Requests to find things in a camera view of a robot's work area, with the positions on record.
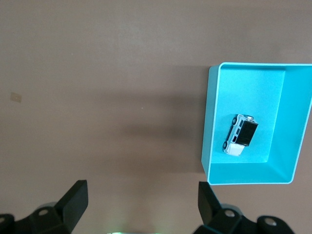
toy car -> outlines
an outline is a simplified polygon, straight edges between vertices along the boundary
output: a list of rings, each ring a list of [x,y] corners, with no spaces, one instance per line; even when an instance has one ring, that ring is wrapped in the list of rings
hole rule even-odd
[[[246,146],[249,146],[258,123],[254,117],[237,115],[232,120],[232,129],[223,143],[223,150],[229,155],[240,156]]]

brown surface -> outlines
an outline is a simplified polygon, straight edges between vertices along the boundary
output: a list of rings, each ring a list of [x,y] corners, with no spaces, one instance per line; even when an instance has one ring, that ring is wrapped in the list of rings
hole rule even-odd
[[[311,63],[311,22],[311,1],[0,0],[0,213],[23,218],[87,179],[75,234],[191,233],[209,66]],[[292,184],[219,199],[312,234],[311,135]]]

